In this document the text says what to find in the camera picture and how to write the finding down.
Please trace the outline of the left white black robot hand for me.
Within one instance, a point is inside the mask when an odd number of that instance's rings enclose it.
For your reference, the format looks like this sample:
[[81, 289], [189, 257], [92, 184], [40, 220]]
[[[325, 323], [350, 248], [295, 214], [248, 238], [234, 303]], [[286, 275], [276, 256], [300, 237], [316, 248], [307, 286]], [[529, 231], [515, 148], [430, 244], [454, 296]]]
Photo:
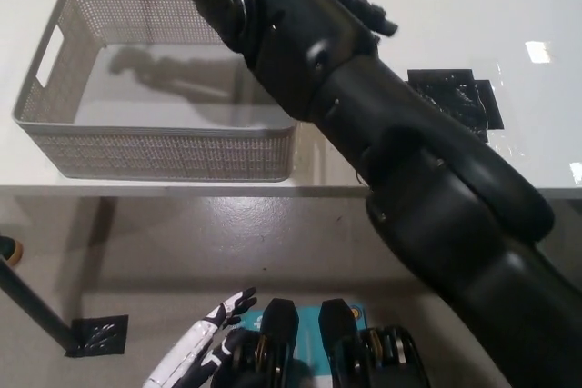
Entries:
[[143, 387], [177, 387], [180, 382], [186, 382], [189, 370], [205, 375], [204, 383], [223, 363], [223, 358], [232, 355], [235, 343], [241, 339], [241, 330], [230, 331], [217, 353], [210, 350], [215, 335], [240, 322], [240, 316], [256, 303], [255, 293], [254, 287], [238, 292], [196, 321], [149, 374]]

